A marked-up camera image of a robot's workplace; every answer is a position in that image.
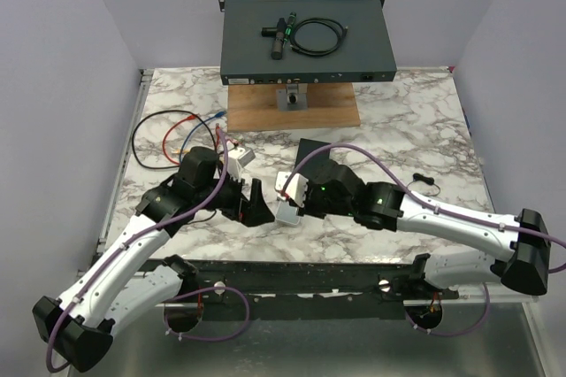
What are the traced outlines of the white grey small switch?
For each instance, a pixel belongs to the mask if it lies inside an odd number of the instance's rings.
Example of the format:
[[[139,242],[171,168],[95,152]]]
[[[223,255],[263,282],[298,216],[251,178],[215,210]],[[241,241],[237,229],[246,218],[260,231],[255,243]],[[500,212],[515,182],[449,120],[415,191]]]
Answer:
[[[298,226],[301,223],[302,216],[300,209],[296,206],[283,201],[278,201],[277,210],[275,213],[275,221],[280,225],[285,226]]]

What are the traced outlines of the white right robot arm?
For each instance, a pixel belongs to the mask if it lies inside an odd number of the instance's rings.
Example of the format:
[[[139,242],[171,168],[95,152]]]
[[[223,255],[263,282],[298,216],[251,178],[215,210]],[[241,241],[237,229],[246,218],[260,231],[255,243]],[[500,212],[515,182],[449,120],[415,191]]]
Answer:
[[[473,211],[406,193],[390,182],[365,182],[332,160],[307,183],[303,211],[320,219],[350,216],[369,229],[431,235],[463,245],[461,251],[430,255],[423,268],[408,275],[408,291],[416,298],[480,282],[500,282],[529,296],[547,293],[550,243],[536,211],[524,209],[516,216]]]

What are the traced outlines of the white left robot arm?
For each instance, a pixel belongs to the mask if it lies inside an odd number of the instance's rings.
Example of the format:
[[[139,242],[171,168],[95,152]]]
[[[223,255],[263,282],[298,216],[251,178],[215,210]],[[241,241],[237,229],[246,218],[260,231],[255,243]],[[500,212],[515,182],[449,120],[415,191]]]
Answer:
[[[219,211],[245,227],[275,220],[264,201],[262,182],[252,181],[249,196],[242,180],[228,172],[228,155],[194,147],[178,172],[147,191],[119,238],[70,288],[56,298],[44,296],[32,313],[47,343],[46,365],[53,354],[85,372],[109,351],[114,338],[142,314],[173,298],[189,300],[197,290],[197,270],[173,255],[149,276],[136,277],[141,266],[187,225],[200,210]]]

